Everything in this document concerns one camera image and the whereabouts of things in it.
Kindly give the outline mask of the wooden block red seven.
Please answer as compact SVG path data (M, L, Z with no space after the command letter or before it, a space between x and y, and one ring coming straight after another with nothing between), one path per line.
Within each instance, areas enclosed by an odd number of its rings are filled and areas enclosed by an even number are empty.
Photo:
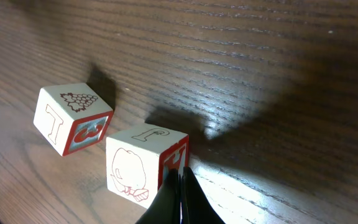
M61 156L100 142L114 110L87 84L40 89L34 125Z

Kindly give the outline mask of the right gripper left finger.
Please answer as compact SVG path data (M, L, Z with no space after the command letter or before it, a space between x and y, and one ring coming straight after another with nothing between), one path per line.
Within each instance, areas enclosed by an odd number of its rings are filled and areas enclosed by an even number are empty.
M135 224L180 224L180 181L171 169L153 202Z

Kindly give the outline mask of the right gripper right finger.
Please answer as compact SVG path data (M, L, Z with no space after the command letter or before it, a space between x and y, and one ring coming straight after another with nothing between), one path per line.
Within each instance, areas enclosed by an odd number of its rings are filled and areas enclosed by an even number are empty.
M206 198L190 167L181 177L181 224L224 224Z

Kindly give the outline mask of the wooden block green letter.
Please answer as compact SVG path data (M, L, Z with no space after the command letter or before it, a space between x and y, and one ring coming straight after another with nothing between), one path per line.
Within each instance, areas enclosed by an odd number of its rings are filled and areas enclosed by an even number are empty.
M188 165L189 135L139 124L106 138L107 188L149 208L171 169Z

